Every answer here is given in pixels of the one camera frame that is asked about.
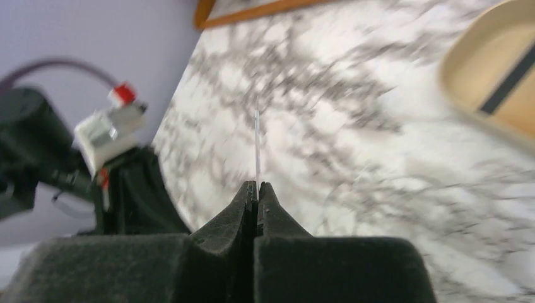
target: white marble surface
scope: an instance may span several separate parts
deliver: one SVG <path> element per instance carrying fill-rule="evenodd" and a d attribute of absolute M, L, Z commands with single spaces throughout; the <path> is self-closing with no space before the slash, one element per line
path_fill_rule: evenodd
<path fill-rule="evenodd" d="M 535 160 L 454 112 L 436 65 L 485 0 L 346 1 L 205 31 L 155 138 L 198 228 L 254 178 L 315 235 L 395 235 L 439 302 L 535 302 Z"/>

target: beige container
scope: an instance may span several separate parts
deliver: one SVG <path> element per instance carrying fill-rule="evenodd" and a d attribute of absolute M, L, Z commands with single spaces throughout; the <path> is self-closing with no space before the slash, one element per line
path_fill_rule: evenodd
<path fill-rule="evenodd" d="M 535 0 L 505 1 L 483 13 L 442 60 L 438 82 L 460 111 L 535 150 L 535 68 L 493 112 L 482 109 L 535 44 Z"/>

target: white connector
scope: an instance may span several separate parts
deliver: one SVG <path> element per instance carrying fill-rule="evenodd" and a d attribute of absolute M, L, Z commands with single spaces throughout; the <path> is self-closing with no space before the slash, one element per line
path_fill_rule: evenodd
<path fill-rule="evenodd" d="M 76 125 L 74 137 L 92 177 L 106 162 L 139 145 L 134 132 L 143 123 L 143 110 L 129 104 L 96 112 Z"/>

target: black strip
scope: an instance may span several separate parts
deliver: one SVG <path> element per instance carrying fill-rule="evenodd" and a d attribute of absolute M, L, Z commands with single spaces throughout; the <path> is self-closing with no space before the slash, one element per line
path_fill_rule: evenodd
<path fill-rule="evenodd" d="M 515 88 L 515 86 L 527 74 L 531 66 L 535 63 L 535 44 L 518 62 L 518 64 L 511 70 L 511 72 L 504 79 L 502 84 L 496 88 L 494 93 L 490 95 L 489 99 L 479 109 L 482 112 L 492 115 L 498 109 L 500 104 L 507 98 L 507 95 Z"/>

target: wooden frame edge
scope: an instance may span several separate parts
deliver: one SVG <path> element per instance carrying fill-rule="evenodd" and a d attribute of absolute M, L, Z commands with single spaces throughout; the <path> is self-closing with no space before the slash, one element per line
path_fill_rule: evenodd
<path fill-rule="evenodd" d="M 210 27 L 218 27 L 220 25 L 235 23 L 238 21 L 250 20 L 266 15 L 288 11 L 294 8 L 308 6 L 317 3 L 330 2 L 332 0 L 278 0 L 272 3 L 256 6 L 254 8 L 245 9 L 234 14 L 221 16 L 208 20 L 210 12 L 212 11 L 216 0 L 199 0 L 197 4 L 197 11 L 194 17 L 194 25 L 200 30 Z"/>

